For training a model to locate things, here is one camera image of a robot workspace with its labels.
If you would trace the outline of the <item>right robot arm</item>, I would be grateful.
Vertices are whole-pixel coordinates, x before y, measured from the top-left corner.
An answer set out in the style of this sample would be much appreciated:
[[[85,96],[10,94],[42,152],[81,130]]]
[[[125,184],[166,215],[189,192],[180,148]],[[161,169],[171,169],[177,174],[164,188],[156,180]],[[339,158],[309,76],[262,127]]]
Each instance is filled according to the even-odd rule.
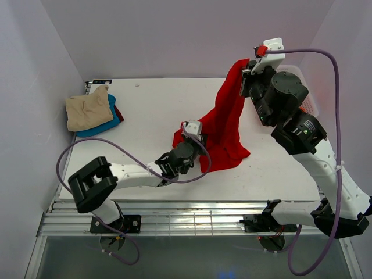
[[[271,136],[314,179],[324,198],[314,202],[268,201],[261,214],[244,218],[252,231],[274,231],[280,226],[306,225],[336,239],[364,233],[371,215],[371,196],[337,164],[320,122],[301,108],[309,91],[300,78],[276,71],[277,62],[263,66],[250,60],[242,70],[241,96],[251,99],[260,122],[272,126]]]

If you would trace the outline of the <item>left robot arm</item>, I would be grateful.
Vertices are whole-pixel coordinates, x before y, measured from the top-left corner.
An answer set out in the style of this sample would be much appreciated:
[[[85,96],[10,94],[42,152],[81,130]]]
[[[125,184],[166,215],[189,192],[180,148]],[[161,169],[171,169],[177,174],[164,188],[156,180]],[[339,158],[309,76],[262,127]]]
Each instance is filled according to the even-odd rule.
[[[97,226],[108,225],[117,231],[139,232],[109,195],[122,188],[163,187],[181,183],[179,176],[193,168],[199,155],[205,155],[205,136],[182,135],[183,140],[170,152],[149,164],[110,163],[99,156],[72,174],[69,187],[79,213],[92,213]]]

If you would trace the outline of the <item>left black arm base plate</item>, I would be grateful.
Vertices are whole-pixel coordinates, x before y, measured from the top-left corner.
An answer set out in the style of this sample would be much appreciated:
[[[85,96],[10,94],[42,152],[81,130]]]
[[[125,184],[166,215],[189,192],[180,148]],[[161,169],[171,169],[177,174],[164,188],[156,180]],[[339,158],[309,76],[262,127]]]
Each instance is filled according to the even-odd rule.
[[[118,220],[108,224],[108,226],[119,230],[123,233],[138,234],[141,231],[141,215],[124,215]],[[92,217],[90,225],[90,233],[92,234],[108,234],[113,233],[112,230],[102,225],[96,217]]]

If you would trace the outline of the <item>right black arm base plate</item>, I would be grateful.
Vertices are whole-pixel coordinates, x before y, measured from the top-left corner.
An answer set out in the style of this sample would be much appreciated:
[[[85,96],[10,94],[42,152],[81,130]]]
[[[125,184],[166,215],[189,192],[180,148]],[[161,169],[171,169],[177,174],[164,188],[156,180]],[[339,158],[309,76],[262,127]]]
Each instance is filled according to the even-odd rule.
[[[298,229],[295,224],[280,225],[273,217],[263,214],[245,214],[239,223],[244,225],[246,233],[295,233]]]

